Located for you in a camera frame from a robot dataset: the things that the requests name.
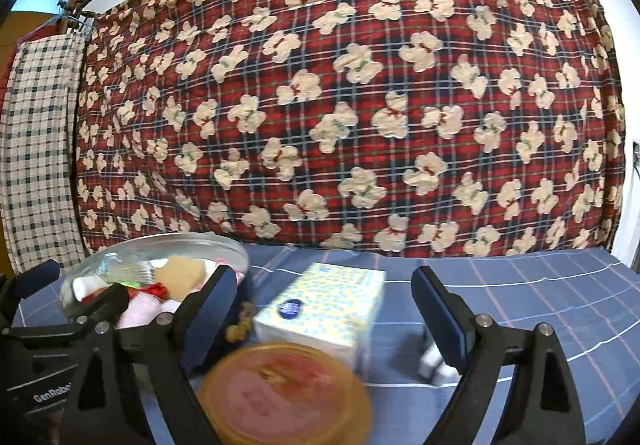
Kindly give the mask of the yellow patterned tissue box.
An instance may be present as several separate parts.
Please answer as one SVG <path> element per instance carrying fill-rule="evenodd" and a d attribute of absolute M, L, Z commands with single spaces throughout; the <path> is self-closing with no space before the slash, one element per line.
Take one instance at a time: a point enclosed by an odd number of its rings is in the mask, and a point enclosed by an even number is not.
<path fill-rule="evenodd" d="M 378 269 L 311 264 L 254 317 L 256 337 L 313 347 L 356 370 L 370 347 L 385 282 Z"/>

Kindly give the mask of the checked beige hanging towel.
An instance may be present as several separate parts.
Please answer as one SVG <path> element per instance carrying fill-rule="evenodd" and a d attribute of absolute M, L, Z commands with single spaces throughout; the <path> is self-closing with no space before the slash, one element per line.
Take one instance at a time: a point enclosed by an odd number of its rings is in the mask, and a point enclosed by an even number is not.
<path fill-rule="evenodd" d="M 23 43 L 1 110 L 1 219 L 13 272 L 85 259 L 73 197 L 74 125 L 86 38 Z"/>

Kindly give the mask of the light blue wipes packet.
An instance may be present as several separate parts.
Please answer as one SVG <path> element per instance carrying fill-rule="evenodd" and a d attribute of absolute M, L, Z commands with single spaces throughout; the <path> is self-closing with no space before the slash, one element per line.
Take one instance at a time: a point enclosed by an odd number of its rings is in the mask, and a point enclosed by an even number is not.
<path fill-rule="evenodd" d="M 109 252 L 101 261 L 98 274 L 105 280 L 130 280 L 141 285 L 152 285 L 155 281 L 154 267 L 148 260 L 136 255 L 121 255 Z"/>

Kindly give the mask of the fluffy pink soft item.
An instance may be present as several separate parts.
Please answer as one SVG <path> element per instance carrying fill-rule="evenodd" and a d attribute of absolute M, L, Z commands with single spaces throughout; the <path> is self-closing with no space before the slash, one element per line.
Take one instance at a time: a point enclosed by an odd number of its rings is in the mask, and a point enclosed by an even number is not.
<path fill-rule="evenodd" d="M 148 293 L 138 293 L 129 301 L 128 307 L 120 315 L 116 327 L 118 329 L 145 326 L 154 321 L 160 313 L 175 313 L 180 303 L 175 300 L 162 301 Z"/>

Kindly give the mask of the white black striped eraser block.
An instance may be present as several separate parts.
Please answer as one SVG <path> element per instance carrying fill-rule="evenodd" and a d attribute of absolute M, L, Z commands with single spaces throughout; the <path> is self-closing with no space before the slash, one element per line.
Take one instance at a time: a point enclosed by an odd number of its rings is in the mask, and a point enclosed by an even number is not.
<path fill-rule="evenodd" d="M 434 342 L 422 354 L 418 373 L 428 384 L 436 387 L 448 383 L 457 384 L 460 379 L 457 369 L 446 364 Z"/>

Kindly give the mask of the red plaid bear blanket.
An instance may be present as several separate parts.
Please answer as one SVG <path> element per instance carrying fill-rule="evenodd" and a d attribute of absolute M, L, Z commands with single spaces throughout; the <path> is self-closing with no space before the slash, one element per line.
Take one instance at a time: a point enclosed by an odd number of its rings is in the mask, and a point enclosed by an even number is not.
<path fill-rule="evenodd" d="M 80 88 L 82 239 L 610 248 L 621 90 L 598 0 L 125 0 Z"/>

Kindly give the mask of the green tissue pack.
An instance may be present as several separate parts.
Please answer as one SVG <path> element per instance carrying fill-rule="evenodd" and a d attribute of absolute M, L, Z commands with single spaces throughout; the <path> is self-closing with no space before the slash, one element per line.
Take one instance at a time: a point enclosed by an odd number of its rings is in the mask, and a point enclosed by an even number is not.
<path fill-rule="evenodd" d="M 137 281 L 117 280 L 116 283 L 120 283 L 122 286 L 125 286 L 127 288 L 131 288 L 131 289 L 141 289 L 142 288 L 141 283 L 138 283 Z"/>

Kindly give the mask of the blue checked tablecloth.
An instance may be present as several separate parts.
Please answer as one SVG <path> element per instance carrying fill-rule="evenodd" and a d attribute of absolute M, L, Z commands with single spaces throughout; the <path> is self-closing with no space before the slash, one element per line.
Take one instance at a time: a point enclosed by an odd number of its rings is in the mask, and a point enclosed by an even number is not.
<path fill-rule="evenodd" d="M 373 408 L 375 444 L 420 444 L 454 385 L 427 384 L 418 373 L 423 319 L 411 297 L 414 259 L 347 250 L 247 247 L 255 301 L 268 304 L 318 262 L 380 269 L 384 301 L 372 330 L 363 380 Z M 602 444 L 636 413 L 639 396 L 639 277 L 601 248 L 518 257 L 448 257 L 431 268 L 476 313 L 530 329 L 553 327 L 576 384 L 586 439 Z"/>

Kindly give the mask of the yellow sponge block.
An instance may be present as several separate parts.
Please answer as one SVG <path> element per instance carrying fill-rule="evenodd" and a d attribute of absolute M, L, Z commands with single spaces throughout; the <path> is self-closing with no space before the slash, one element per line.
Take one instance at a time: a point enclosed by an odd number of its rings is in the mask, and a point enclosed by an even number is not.
<path fill-rule="evenodd" d="M 155 281 L 167 290 L 168 298 L 182 302 L 196 288 L 201 287 L 206 278 L 203 261 L 172 255 L 166 263 L 154 271 Z"/>

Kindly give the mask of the red gold embroidered pouch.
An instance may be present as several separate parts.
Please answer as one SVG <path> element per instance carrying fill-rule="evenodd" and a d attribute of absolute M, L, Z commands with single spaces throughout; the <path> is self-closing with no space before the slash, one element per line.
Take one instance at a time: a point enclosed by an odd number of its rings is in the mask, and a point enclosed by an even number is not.
<path fill-rule="evenodd" d="M 166 301 L 169 299 L 168 290 L 162 283 L 152 283 L 152 285 L 143 286 L 139 288 L 132 288 L 130 286 L 126 286 L 126 289 L 128 291 L 130 300 L 132 300 L 134 297 L 137 297 L 139 293 L 146 293 L 147 295 L 152 295 L 152 297 L 157 298 L 157 300 L 160 300 L 160 301 Z M 85 295 L 85 297 L 82 298 L 81 303 L 89 303 L 98 295 L 101 295 L 101 293 L 105 290 L 106 290 L 106 287 L 102 287 L 94 291 L 93 293 L 89 293 L 89 295 Z"/>

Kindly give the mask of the round orange tin lid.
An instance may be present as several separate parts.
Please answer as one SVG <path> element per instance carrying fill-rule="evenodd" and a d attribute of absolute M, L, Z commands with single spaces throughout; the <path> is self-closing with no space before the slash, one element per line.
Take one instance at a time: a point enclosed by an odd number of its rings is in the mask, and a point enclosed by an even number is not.
<path fill-rule="evenodd" d="M 209 370 L 198 401 L 225 444 L 364 444 L 372 407 L 363 382 L 301 344 L 256 344 Z"/>

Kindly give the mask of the clear bag of white stuffing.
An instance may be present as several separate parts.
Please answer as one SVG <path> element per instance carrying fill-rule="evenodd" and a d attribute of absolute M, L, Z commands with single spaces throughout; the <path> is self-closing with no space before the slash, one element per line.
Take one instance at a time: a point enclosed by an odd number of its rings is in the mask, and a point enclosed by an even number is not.
<path fill-rule="evenodd" d="M 86 275 L 75 277 L 72 281 L 74 297 L 78 301 L 84 300 L 88 295 L 107 287 L 107 282 L 98 275 Z"/>

